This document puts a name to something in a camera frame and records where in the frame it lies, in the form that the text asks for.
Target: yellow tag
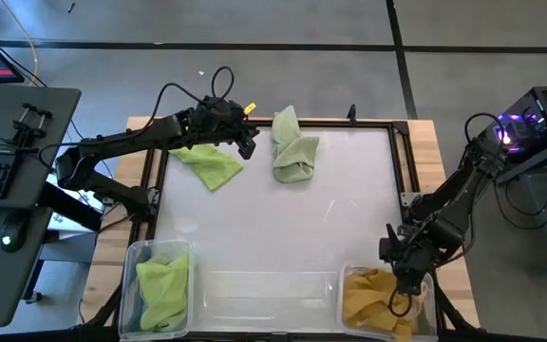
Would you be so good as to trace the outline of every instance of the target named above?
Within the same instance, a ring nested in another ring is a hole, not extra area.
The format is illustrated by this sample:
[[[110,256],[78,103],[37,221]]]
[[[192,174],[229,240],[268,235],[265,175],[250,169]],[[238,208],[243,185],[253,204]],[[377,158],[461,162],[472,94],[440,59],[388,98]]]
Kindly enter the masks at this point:
[[[256,108],[255,103],[248,104],[246,106],[246,108],[244,108],[244,114],[246,114],[246,115],[250,114],[253,111],[253,109],[255,109],[255,108]]]

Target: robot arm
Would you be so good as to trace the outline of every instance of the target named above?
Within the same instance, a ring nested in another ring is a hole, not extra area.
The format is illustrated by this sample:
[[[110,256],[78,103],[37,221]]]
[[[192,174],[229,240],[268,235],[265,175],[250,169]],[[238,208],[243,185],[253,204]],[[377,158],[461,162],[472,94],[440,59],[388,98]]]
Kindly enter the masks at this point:
[[[462,247],[473,203],[504,166],[499,143],[487,133],[465,147],[459,169],[443,185],[411,202],[397,233],[387,226],[379,258],[392,265],[398,293],[419,295],[425,274],[452,261]]]
[[[196,108],[155,119],[144,130],[83,139],[56,159],[58,185],[68,190],[94,191],[97,200],[122,203],[131,220],[146,220],[153,215],[147,191],[139,186],[125,186],[95,172],[96,164],[149,148],[167,151],[202,143],[236,143],[240,156],[248,160],[256,147],[253,138],[259,131],[246,124],[246,119],[239,104],[205,97]]]

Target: black floor line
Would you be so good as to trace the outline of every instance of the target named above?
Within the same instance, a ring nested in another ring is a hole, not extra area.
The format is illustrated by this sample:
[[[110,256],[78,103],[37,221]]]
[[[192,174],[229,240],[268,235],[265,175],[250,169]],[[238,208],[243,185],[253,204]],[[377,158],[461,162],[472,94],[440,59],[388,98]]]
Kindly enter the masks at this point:
[[[441,47],[403,46],[405,52],[428,53],[547,53],[547,47]]]
[[[145,49],[145,50],[251,50],[251,51],[386,51],[392,45],[358,44],[240,44],[240,43],[124,43],[124,42],[57,42],[34,40],[36,48],[77,49]],[[0,40],[1,48],[30,48],[27,41]]]
[[[417,119],[417,109],[415,108],[415,99],[413,98],[413,90],[410,86],[408,78],[408,67],[406,66],[405,51],[403,50],[403,37],[400,33],[400,25],[398,24],[398,16],[394,7],[394,0],[386,0],[387,15],[391,26],[391,36],[394,40],[396,50],[396,62],[398,63],[398,74],[400,76],[400,86],[403,90],[405,98],[406,115],[410,120]]]

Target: clear plastic container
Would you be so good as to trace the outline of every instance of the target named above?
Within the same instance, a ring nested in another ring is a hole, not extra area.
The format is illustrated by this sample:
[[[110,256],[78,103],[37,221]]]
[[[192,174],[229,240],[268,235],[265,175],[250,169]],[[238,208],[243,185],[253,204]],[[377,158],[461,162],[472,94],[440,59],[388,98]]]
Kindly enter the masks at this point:
[[[165,258],[170,261],[189,255],[189,274],[187,276],[187,316],[171,332],[142,331],[141,315],[146,305],[141,295],[137,278],[137,263],[145,262],[152,257]],[[170,339],[185,336],[193,321],[194,308],[194,268],[195,257],[193,247],[180,240],[145,240],[134,242],[125,255],[123,272],[122,306],[120,310],[118,334],[121,341],[147,341]]]
[[[343,310],[343,289],[344,281],[346,276],[357,273],[364,272],[368,269],[380,269],[384,271],[391,272],[389,267],[378,266],[355,266],[355,265],[346,265],[343,267],[339,273],[339,291],[337,299],[337,323],[344,330],[345,333],[363,336],[368,338],[376,338],[386,341],[394,341],[395,337],[391,332],[384,330],[374,330],[374,329],[356,329],[353,327],[346,326],[343,321],[342,310]],[[407,317],[412,319],[417,319],[418,331],[414,332],[411,336],[411,341],[438,341],[438,336],[436,334],[436,308],[434,304],[434,281],[431,275],[425,275],[424,281],[422,282],[422,289],[425,290],[423,293],[422,306],[412,309]]]

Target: green cloth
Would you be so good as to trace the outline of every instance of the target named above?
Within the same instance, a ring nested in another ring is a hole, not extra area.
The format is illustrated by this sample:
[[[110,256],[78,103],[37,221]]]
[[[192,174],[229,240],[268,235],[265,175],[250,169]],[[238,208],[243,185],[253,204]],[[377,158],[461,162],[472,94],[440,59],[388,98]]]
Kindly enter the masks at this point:
[[[167,262],[150,259],[137,263],[137,277],[147,310],[141,316],[141,329],[173,331],[187,315],[189,255]]]
[[[273,177],[281,182],[310,179],[319,138],[303,137],[292,105],[275,113],[272,135],[275,142]]]
[[[217,190],[242,169],[239,161],[210,144],[195,145],[192,149],[183,147],[170,153],[188,164],[211,191]]]

